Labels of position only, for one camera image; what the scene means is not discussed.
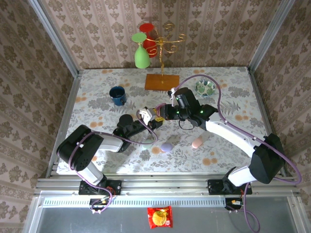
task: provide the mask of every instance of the blue mug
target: blue mug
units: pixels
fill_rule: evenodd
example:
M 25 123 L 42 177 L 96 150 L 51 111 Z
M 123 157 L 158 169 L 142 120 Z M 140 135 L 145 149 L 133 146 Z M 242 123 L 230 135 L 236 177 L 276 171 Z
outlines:
M 109 95 L 117 106 L 122 106 L 126 102 L 125 90 L 121 86 L 114 86 L 110 89 Z

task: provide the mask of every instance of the gray floor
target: gray floor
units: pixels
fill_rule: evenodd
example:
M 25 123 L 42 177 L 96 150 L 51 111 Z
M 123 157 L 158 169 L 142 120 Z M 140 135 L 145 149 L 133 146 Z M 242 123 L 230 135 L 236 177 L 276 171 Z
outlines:
M 285 198 L 249 198 L 248 210 L 260 221 L 261 233 L 295 233 Z M 243 213 L 224 208 L 173 208 L 173 228 L 150 229 L 146 208 L 110 208 L 101 215 L 87 208 L 45 208 L 38 233 L 249 233 Z

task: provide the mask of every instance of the red snack package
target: red snack package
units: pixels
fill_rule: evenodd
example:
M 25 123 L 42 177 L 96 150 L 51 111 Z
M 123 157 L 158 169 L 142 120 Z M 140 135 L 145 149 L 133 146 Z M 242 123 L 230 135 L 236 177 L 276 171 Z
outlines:
M 147 208 L 150 228 L 173 227 L 172 207 Z

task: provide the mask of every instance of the small bowl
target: small bowl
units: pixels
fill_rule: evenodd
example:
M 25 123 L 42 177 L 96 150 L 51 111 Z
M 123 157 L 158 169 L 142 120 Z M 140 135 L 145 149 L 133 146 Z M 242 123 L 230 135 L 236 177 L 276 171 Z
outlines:
M 208 80 L 200 80 L 195 84 L 195 91 L 201 96 L 211 96 L 215 93 L 215 84 Z

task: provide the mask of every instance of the floral tablecloth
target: floral tablecloth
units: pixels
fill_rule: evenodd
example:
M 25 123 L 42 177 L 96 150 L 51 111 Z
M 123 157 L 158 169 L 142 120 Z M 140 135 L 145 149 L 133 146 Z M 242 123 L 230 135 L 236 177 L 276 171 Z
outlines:
M 170 103 L 166 92 L 144 90 L 147 73 L 160 73 L 160 69 L 85 70 L 67 136 L 81 124 L 93 130 L 112 133 L 121 115 L 131 114 L 135 120 L 139 108 L 152 108 L 163 102 Z M 222 87 L 221 108 L 228 121 L 253 132 L 266 133 L 245 67 L 165 68 L 165 73 L 179 75 L 180 82 L 193 74 L 210 75 Z M 201 104 L 207 103 L 216 107 L 218 91 L 211 97 L 201 97 L 195 92 L 195 83 L 201 79 L 204 78 L 193 78 L 186 82 L 184 87 L 191 89 Z M 124 106 L 115 106 L 109 97 L 110 88 L 116 85 L 125 89 L 127 102 Z M 181 124 L 183 128 L 192 127 L 187 121 Z M 235 145 L 200 128 L 185 131 L 179 128 L 177 121 L 165 121 L 155 132 L 159 141 L 150 149 L 132 144 L 124 153 L 98 151 L 93 158 L 94 164 L 104 173 L 223 173 L 250 161 L 250 158 Z M 198 149 L 193 149 L 191 144 L 199 136 L 206 141 Z M 151 138 L 147 131 L 132 137 L 133 140 L 141 142 L 147 138 Z M 161 151 L 160 147 L 165 142 L 173 144 L 174 148 L 170 152 Z M 61 160 L 57 173 L 72 174 L 72 171 Z

